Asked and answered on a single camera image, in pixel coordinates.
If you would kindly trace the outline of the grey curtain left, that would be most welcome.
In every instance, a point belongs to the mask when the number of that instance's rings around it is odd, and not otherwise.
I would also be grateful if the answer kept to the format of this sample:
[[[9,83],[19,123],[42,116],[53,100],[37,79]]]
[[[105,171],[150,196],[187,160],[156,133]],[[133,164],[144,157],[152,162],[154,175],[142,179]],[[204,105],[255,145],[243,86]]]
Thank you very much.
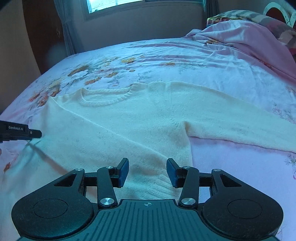
[[[73,27],[72,1],[54,0],[54,4],[62,24],[66,53],[68,56],[73,55],[76,53],[76,38]]]

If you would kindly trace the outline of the window with frame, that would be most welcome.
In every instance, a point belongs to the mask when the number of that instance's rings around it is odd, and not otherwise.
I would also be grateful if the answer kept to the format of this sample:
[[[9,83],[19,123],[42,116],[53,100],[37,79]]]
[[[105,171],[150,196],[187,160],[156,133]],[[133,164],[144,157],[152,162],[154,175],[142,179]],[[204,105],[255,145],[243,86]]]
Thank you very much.
[[[80,5],[86,21],[121,11],[156,6],[188,6],[189,9],[197,8],[203,14],[203,1],[80,1]]]

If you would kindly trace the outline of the cream knit sweater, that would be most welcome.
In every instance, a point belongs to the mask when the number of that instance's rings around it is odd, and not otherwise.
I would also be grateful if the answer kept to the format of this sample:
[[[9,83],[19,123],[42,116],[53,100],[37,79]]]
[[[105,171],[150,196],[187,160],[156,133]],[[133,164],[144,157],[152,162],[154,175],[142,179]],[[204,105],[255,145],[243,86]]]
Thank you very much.
[[[130,170],[122,196],[162,199],[177,195],[165,166],[192,164],[189,137],[227,140],[295,151],[295,125],[217,90],[183,82],[134,83],[49,98],[34,128],[42,137],[23,149],[33,186],[57,171],[86,171],[126,157]]]

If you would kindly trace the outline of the grey curtain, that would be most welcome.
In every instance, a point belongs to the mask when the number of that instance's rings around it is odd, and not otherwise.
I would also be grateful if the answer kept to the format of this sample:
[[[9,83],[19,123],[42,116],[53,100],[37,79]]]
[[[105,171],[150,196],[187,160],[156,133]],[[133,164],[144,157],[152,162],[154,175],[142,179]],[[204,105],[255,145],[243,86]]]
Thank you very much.
[[[220,13],[218,0],[203,0],[203,18],[207,21],[208,18],[216,16]]]
[[[73,55],[76,53],[76,38],[73,27],[72,1],[54,0],[54,4],[62,24],[66,53],[68,56]]]

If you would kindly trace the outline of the pink floral bed sheet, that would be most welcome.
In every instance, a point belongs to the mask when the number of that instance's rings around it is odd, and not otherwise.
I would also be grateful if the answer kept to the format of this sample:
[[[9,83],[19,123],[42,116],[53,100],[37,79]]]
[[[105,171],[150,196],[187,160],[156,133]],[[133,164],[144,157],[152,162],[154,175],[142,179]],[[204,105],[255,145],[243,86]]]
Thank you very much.
[[[227,48],[206,52],[186,39],[119,44],[70,56],[32,82],[1,114],[5,121],[31,123],[47,97],[85,87],[118,89],[134,82],[182,81],[219,90],[295,123],[295,87],[253,57]],[[222,167],[274,197],[284,210],[278,237],[295,240],[295,154],[191,138],[194,164]]]

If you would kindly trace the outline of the grey curtain right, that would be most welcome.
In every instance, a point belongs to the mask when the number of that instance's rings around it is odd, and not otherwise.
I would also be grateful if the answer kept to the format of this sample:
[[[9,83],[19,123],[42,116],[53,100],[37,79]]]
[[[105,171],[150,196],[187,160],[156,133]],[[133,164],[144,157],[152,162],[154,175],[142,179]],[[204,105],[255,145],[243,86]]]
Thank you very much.
[[[208,18],[216,16],[220,13],[218,0],[203,0],[203,18],[207,21]]]

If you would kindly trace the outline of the dark wooden door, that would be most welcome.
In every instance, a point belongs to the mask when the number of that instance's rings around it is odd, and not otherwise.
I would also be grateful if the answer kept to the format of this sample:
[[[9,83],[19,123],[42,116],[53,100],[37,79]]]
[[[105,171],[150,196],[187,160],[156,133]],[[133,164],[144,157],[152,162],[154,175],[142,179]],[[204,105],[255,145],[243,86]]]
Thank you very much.
[[[30,45],[41,74],[67,57],[61,20],[54,1],[22,1]]]

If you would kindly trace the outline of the red white headboard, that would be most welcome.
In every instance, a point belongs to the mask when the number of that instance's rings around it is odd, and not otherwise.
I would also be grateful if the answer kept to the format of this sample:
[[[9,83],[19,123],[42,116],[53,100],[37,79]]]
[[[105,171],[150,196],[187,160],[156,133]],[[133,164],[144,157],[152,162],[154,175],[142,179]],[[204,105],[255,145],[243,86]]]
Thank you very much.
[[[264,10],[263,15],[269,16],[283,23],[289,24],[294,8],[286,3],[277,3],[272,1],[268,3]]]

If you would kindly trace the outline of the pink blanket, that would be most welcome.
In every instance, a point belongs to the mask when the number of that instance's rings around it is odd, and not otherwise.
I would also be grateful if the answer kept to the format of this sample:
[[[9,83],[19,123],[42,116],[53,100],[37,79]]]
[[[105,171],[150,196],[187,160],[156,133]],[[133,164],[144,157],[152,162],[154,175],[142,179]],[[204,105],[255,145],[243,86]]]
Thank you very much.
[[[232,47],[259,62],[295,84],[295,60],[286,44],[276,39],[272,32],[257,23],[230,20],[213,24],[203,30],[193,29],[186,38],[211,41]]]

